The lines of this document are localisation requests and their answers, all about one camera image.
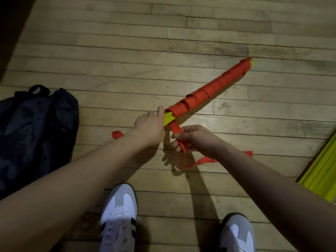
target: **hand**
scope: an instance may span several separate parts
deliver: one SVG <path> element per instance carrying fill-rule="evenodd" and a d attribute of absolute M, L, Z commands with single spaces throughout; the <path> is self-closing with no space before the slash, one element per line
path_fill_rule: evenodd
<path fill-rule="evenodd" d="M 190 141 L 187 151 L 199 151 L 204 156 L 210 158 L 216 157 L 215 148 L 223 143 L 223 140 L 201 125 L 184 126 L 181 128 L 183 133 L 173 134 L 171 137 L 173 139 Z M 181 152 L 181 147 L 177 140 L 173 142 L 173 146 L 177 147 L 176 150 L 178 152 Z"/>
<path fill-rule="evenodd" d="M 134 124 L 134 131 L 137 131 L 141 138 L 147 141 L 147 146 L 153 146 L 163 141 L 165 137 L 164 127 L 165 108 L 159 106 L 157 114 L 149 111 L 138 117 Z"/>

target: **sneaker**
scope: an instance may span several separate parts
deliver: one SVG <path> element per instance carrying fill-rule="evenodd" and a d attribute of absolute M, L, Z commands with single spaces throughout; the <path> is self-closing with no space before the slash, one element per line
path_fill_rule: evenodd
<path fill-rule="evenodd" d="M 230 213 L 221 226 L 218 252 L 255 252 L 253 229 L 247 217 Z"/>
<path fill-rule="evenodd" d="M 129 184 L 112 189 L 101 215 L 99 252 L 133 252 L 137 200 Z"/>

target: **yellow mat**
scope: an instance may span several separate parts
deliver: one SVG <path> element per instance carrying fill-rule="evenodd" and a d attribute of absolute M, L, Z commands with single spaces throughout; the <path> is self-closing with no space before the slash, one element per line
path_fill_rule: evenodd
<path fill-rule="evenodd" d="M 336 196 L 336 132 L 298 183 L 329 202 L 334 200 Z"/>

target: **bag handle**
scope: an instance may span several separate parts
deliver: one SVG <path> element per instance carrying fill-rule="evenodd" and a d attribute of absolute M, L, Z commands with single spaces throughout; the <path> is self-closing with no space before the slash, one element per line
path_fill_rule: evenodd
<path fill-rule="evenodd" d="M 50 94 L 50 90 L 48 88 L 46 88 L 43 85 L 34 85 L 31 86 L 28 90 L 28 93 L 32 94 L 34 93 L 37 89 L 40 89 L 40 92 L 36 93 L 40 96 L 48 96 Z"/>

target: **black bag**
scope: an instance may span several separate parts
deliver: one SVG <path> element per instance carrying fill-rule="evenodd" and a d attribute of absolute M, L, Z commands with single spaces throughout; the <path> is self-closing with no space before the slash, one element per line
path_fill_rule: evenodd
<path fill-rule="evenodd" d="M 78 102 L 63 88 L 49 94 L 35 85 L 0 101 L 0 200 L 71 160 Z"/>

